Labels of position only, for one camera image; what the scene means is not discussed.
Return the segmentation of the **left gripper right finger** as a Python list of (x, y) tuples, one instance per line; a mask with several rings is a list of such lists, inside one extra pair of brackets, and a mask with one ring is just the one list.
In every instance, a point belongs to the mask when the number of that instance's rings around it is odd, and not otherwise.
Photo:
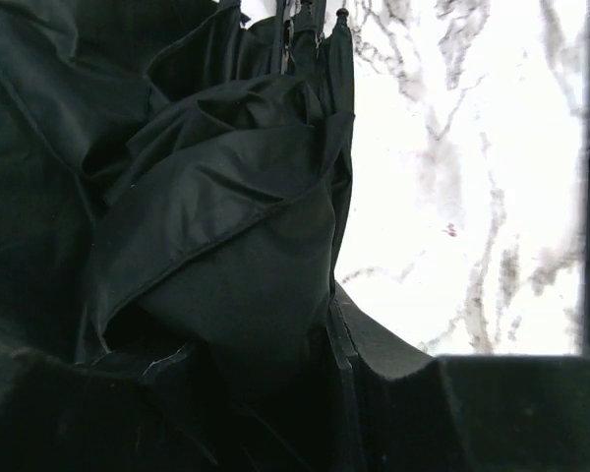
[(590, 471), (590, 357), (439, 356), (343, 290), (328, 333), (342, 386), (342, 471)]

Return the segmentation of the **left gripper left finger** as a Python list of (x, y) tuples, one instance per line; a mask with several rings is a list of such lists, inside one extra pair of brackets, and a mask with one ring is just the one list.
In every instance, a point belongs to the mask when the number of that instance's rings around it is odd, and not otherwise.
[(138, 380), (30, 350), (0, 353), (0, 471), (213, 471)]

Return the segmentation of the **black folding umbrella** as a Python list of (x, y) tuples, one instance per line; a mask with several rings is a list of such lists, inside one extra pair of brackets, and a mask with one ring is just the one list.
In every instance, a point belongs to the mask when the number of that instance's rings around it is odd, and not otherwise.
[(0, 1), (0, 353), (138, 380), (213, 471), (342, 471), (354, 70), (324, 15)]

